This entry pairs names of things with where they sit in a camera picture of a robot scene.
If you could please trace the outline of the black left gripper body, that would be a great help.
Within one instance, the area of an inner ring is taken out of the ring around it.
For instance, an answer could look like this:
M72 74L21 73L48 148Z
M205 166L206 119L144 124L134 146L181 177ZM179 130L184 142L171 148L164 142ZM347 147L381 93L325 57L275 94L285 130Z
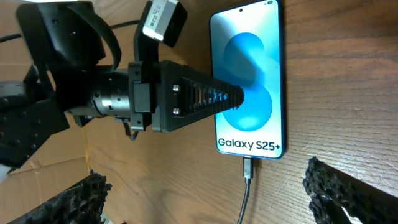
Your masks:
M183 127L183 116L174 116L181 104L172 87L180 84L183 65L169 60L131 62L128 67L130 129L138 132L152 126L154 131L171 132Z

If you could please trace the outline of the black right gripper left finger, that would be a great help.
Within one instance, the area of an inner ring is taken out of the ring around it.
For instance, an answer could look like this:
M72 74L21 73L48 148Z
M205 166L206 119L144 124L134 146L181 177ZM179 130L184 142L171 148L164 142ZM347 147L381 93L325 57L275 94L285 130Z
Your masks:
M77 182L10 224L102 224L111 184L96 172Z

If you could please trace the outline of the blue Galaxy smartphone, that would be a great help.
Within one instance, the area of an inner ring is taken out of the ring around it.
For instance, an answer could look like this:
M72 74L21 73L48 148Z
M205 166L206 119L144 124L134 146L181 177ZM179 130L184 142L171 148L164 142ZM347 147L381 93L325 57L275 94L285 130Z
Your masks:
M286 150L285 43L281 1L256 1L209 20L214 78L240 86L244 101L215 115L222 154L280 159Z

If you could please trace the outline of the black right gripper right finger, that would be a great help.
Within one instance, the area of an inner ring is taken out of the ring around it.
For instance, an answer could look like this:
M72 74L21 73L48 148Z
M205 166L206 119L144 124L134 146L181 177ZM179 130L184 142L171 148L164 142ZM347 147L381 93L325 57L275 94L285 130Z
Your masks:
M315 223L397 223L397 197L318 160L309 159L303 186Z

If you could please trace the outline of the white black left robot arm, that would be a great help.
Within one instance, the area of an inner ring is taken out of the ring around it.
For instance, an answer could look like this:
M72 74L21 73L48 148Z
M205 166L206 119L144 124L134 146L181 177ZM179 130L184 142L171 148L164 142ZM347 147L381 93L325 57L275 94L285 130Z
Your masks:
M1 165L20 168L53 134L114 117L135 140L151 127L171 132L238 108L243 90L189 66L159 60L187 19L178 1L148 1L136 21L134 61L89 1L21 4L16 17L32 59L22 81L1 82Z

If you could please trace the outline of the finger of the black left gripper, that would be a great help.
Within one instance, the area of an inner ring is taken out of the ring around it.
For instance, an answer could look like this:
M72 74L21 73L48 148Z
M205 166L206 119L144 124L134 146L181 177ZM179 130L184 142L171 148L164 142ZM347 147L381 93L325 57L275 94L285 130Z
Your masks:
M243 103L239 86L190 67L170 68L170 126L181 128Z

